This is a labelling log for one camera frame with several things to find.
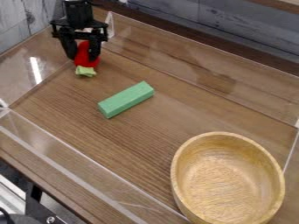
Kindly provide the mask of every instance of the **green rectangular block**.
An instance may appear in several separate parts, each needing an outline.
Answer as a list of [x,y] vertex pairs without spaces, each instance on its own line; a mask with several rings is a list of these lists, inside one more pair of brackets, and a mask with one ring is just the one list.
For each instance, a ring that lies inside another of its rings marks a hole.
[[146,83],[146,81],[142,81],[102,101],[98,104],[98,108],[106,118],[111,118],[127,109],[131,109],[138,103],[153,97],[154,94],[154,88]]

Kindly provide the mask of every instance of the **bowl rim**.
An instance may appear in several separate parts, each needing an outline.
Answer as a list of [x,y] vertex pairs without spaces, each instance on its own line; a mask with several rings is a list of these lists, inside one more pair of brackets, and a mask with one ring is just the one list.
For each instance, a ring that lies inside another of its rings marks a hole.
[[286,197],[286,178],[285,178],[285,174],[283,174],[282,168],[281,168],[281,166],[279,166],[279,164],[277,162],[277,159],[271,155],[271,153],[266,150],[266,148],[259,143],[257,143],[250,138],[242,136],[241,134],[230,133],[230,132],[226,132],[226,131],[213,131],[213,132],[209,132],[209,133],[205,133],[205,134],[201,134],[201,135],[193,137],[190,140],[187,140],[183,143],[183,145],[181,146],[181,148],[177,151],[177,153],[174,155],[174,158],[173,158],[173,166],[171,166],[173,194],[175,194],[175,196],[178,197],[178,200],[182,202],[183,206],[189,209],[189,211],[191,211],[191,213],[197,216],[197,218],[199,218],[201,220],[209,222],[210,224],[227,224],[227,222],[222,222],[222,221],[214,220],[214,219],[211,219],[210,217],[207,217],[202,213],[197,214],[197,213],[193,212],[193,207],[186,202],[186,199],[183,197],[183,194],[181,192],[179,185],[178,185],[178,178],[177,178],[178,160],[181,158],[181,155],[185,152],[186,146],[190,145],[194,141],[199,140],[201,138],[210,137],[210,136],[230,136],[230,137],[235,137],[235,138],[239,138],[239,139],[247,141],[250,144],[254,144],[257,146],[257,148],[263,152],[263,154],[266,155],[266,157],[269,158],[271,164],[275,167],[277,178],[279,180],[279,194],[278,194],[278,198],[277,198],[275,204],[271,206],[269,211],[263,214],[261,219],[257,220],[255,223],[253,223],[253,224],[266,223],[275,216],[277,211],[278,211],[278,209],[281,208],[281,206],[283,204],[285,197]]

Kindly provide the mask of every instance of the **small green object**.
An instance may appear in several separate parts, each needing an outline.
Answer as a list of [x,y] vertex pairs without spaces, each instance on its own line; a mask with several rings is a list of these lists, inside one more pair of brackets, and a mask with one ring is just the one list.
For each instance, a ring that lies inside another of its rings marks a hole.
[[97,73],[94,67],[78,66],[78,68],[77,68],[77,75],[85,75],[85,76],[93,77],[97,74],[98,73]]
[[98,104],[101,112],[106,118],[111,118],[127,109],[133,108],[138,103],[147,100],[155,94],[154,88],[142,81],[121,93],[115,94]]

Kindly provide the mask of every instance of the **wooden bowl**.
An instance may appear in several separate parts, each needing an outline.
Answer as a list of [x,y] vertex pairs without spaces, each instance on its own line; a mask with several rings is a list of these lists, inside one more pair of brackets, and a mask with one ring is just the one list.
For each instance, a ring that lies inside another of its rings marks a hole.
[[249,138],[227,132],[194,137],[173,160],[173,194],[193,223],[265,224],[286,196],[277,160]]

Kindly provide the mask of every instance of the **gray wall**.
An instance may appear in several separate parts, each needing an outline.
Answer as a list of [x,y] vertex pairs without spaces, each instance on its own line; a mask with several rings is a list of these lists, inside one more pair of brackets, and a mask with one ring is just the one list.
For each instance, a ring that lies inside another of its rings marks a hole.
[[62,17],[62,0],[0,0],[0,53]]
[[129,0],[131,8],[298,61],[299,15],[246,0]]

